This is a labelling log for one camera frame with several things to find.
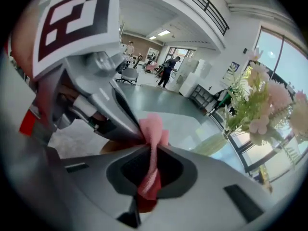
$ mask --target pink flower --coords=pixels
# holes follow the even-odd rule
[[[296,100],[298,101],[306,101],[307,100],[307,96],[306,94],[301,90],[301,91],[298,91],[296,94],[295,94],[295,98]]]
[[[268,70],[263,64],[251,63],[250,66],[252,67],[251,74],[247,79],[248,85],[250,87],[252,87],[255,84],[255,81],[258,76],[260,77],[261,81],[269,80],[270,76],[268,75]]]
[[[259,51],[259,47],[257,47],[255,50],[251,50],[248,52],[248,59],[252,61],[257,61],[262,56],[263,51]]]
[[[270,122],[269,117],[266,115],[260,116],[260,119],[253,120],[249,125],[249,131],[252,133],[258,132],[261,135],[266,134],[267,124]]]
[[[268,102],[265,102],[261,105],[261,110],[260,110],[261,115],[269,116],[272,111],[273,111],[272,107]]]
[[[295,134],[308,136],[308,103],[306,101],[295,103],[289,124]]]
[[[269,104],[272,105],[273,110],[279,111],[292,103],[292,99],[288,90],[284,87],[284,84],[277,82],[276,80],[270,80],[268,82],[269,91]]]

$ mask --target flower vase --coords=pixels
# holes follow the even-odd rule
[[[225,138],[225,136],[226,135],[222,134],[221,132],[214,134],[208,137],[206,140],[202,141],[191,151],[201,155],[211,156],[227,144],[228,140]]]

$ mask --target balcony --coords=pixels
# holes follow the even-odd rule
[[[222,17],[218,9],[211,3],[210,0],[192,0],[195,2],[214,22],[216,27],[224,36],[229,26],[225,19]]]

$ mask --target black slot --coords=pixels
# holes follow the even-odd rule
[[[135,229],[139,227],[141,221],[136,198],[133,198],[128,212],[124,212],[117,220]]]
[[[252,222],[264,213],[264,211],[238,185],[224,187],[224,190],[241,212],[247,223]]]
[[[80,163],[80,164],[73,164],[73,165],[69,165],[69,166],[65,166],[65,169],[68,173],[73,173],[85,168],[88,168],[89,165],[87,165],[86,163]]]
[[[150,154],[146,146],[108,167],[107,178],[118,193],[136,196],[137,187],[149,170]],[[162,186],[158,199],[181,197],[197,180],[196,166],[168,149],[157,148],[157,168]]]

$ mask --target white sign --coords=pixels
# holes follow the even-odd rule
[[[69,55],[119,53],[119,0],[51,0],[40,19],[33,77]]]

